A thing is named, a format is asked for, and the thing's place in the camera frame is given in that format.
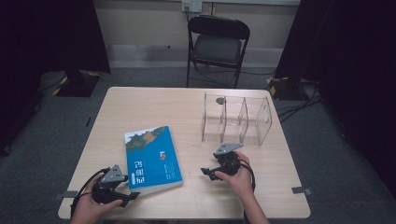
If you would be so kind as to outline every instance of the transparent organizer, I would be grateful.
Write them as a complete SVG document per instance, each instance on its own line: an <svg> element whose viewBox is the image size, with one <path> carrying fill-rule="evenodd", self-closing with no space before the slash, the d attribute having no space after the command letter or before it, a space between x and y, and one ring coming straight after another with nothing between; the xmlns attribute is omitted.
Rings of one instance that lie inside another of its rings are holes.
<svg viewBox="0 0 396 224"><path fill-rule="evenodd" d="M261 146L272 125L268 99L205 93L203 142Z"/></svg>

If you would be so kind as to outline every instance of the blue book cover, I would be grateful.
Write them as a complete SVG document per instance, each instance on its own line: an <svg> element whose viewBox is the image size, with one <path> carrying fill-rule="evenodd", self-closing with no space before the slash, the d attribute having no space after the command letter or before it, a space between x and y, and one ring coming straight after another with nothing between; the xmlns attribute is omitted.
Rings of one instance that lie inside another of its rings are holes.
<svg viewBox="0 0 396 224"><path fill-rule="evenodd" d="M125 134L129 190L140 195L183 183L168 126Z"/></svg>

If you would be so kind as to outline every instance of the electrical outlet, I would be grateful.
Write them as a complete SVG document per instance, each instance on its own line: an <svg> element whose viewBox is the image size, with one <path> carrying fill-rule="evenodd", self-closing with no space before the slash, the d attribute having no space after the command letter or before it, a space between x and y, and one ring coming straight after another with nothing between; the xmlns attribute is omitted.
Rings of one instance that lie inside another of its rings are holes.
<svg viewBox="0 0 396 224"><path fill-rule="evenodd" d="M186 11L186 8L189 9L189 12L192 12L191 1L181 1L181 11Z"/></svg>

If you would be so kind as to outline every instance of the white wall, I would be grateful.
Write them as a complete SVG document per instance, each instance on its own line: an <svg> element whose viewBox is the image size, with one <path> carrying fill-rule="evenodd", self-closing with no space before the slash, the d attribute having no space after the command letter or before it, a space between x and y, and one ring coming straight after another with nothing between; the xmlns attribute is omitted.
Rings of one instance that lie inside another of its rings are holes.
<svg viewBox="0 0 396 224"><path fill-rule="evenodd" d="M107 45L186 46L187 19L175 1L94 1ZM202 14L212 4L203 3ZM216 16L247 24L249 48L283 49L297 6L215 3Z"/></svg>

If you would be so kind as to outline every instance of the human hand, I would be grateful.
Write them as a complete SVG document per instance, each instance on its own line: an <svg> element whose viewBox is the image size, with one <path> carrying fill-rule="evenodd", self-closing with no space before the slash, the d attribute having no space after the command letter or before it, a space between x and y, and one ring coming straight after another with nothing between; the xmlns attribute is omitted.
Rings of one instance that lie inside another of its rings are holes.
<svg viewBox="0 0 396 224"><path fill-rule="evenodd" d="M71 224L91 224L95 223L106 212L122 204L122 200L116 200L111 203L99 204L92 198L92 189L95 182L102 177L103 174L97 175L85 188L84 192L78 200L75 213L72 217Z"/></svg>
<svg viewBox="0 0 396 224"><path fill-rule="evenodd" d="M242 152L235 151L235 154L239 157L242 164L249 165L249 159ZM221 171L216 171L215 175L226 181L240 198L244 197L246 194L253 194L253 189L251 187L251 175L250 171L241 166L236 175L226 175Z"/></svg>

